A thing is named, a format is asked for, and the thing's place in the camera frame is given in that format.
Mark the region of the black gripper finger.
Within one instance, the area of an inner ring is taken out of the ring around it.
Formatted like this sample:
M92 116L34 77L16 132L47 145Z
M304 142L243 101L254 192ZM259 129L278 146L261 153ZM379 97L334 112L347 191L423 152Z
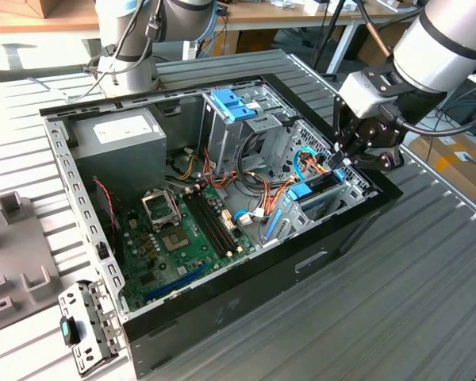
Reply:
M399 147L367 149L351 156L350 161L354 167L371 171L392 171L405 163Z
M341 97L334 98L332 127L335 136L332 166L340 166L359 150L356 137L359 119Z

